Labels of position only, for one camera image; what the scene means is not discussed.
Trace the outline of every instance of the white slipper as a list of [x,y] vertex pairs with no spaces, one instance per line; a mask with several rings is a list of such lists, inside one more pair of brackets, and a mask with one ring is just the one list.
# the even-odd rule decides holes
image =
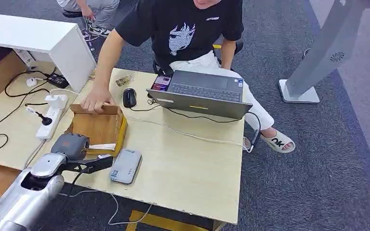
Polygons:
[[[290,153],[296,148],[296,144],[286,135],[276,130],[276,136],[275,137],[265,137],[262,134],[260,135],[260,138],[262,138],[266,143],[276,152],[279,153]],[[282,148],[284,145],[291,143],[291,146],[285,150]]]

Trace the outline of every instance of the wooden box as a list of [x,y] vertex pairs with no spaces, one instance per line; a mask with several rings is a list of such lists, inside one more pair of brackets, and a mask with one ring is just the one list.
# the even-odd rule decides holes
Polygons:
[[110,154],[117,156],[124,143],[127,132],[127,119],[118,106],[104,105],[101,114],[89,114],[80,104],[72,104],[74,112],[71,125],[66,132],[78,133],[90,138],[90,145],[115,143],[111,150],[89,149],[87,154]]

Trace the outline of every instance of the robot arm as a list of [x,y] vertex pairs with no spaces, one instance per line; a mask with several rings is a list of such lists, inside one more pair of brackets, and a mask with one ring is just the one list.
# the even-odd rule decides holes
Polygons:
[[23,170],[0,198],[0,231],[29,231],[64,185],[63,171],[93,173],[112,166],[113,157],[83,160],[89,138],[63,134],[50,153]]

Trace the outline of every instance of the man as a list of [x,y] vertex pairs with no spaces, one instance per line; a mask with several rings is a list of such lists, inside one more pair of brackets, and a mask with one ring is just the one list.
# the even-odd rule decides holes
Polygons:
[[[140,46],[152,38],[155,54],[170,63],[173,70],[240,77],[230,71],[230,66],[236,40],[241,38],[242,32],[242,0],[140,0],[104,42],[92,91],[81,105],[95,113],[102,111],[105,102],[115,104],[108,86],[125,42]],[[222,67],[212,52],[212,44],[221,34],[224,37]],[[260,119],[261,137],[278,152],[293,151],[294,142],[272,128],[273,118],[252,93],[244,94],[246,102],[253,104],[250,111]],[[259,128],[254,115],[246,114],[245,119],[252,128]]]
[[112,26],[110,25],[119,0],[57,0],[57,3],[66,11],[80,12],[88,19],[90,33],[107,37]]

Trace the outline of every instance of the black t-shirt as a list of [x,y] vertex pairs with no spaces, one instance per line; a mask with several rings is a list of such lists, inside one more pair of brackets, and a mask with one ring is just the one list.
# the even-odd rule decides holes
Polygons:
[[193,60],[212,50],[221,34],[240,39],[242,0],[222,0],[205,10],[193,0],[139,0],[116,31],[133,46],[151,38],[156,56],[168,63]]

